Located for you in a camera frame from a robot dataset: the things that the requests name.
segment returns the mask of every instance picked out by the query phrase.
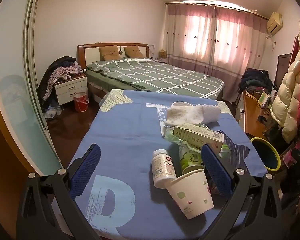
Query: white bottle cap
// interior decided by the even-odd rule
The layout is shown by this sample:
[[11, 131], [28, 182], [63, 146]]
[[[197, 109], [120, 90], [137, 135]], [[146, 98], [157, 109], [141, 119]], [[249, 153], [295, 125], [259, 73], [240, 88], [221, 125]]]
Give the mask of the white bottle cap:
[[159, 150], [156, 150], [156, 151], [153, 152], [153, 157], [156, 157], [159, 154], [169, 155], [168, 152], [167, 152], [167, 150], [165, 150], [165, 149], [159, 149]]

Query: white bottle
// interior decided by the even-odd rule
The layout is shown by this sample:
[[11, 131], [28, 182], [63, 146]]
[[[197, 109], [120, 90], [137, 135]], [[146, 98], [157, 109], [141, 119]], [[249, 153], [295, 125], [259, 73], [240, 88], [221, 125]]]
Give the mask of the white bottle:
[[168, 183], [177, 178], [172, 159], [164, 149], [153, 152], [151, 166], [154, 186], [157, 188], [166, 188]]

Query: green plaid bedspread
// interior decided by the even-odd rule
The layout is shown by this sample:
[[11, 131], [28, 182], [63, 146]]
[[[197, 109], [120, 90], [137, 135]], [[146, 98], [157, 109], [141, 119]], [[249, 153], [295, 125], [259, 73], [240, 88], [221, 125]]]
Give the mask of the green plaid bedspread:
[[138, 90], [216, 99], [222, 80], [148, 58], [96, 61], [88, 69], [127, 83]]

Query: white towel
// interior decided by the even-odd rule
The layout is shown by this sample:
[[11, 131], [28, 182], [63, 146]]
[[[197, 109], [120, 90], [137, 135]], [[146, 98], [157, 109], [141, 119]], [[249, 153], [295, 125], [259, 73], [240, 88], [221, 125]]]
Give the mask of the white towel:
[[211, 105], [171, 106], [167, 109], [166, 126], [177, 126], [183, 123], [194, 125], [206, 124], [218, 120], [221, 108]]

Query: red trash can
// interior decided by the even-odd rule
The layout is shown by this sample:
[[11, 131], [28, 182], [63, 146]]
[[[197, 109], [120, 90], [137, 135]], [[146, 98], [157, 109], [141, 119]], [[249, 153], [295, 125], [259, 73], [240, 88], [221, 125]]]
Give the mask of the red trash can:
[[73, 96], [74, 107], [78, 112], [85, 112], [88, 108], [89, 98], [84, 92], [76, 93]]

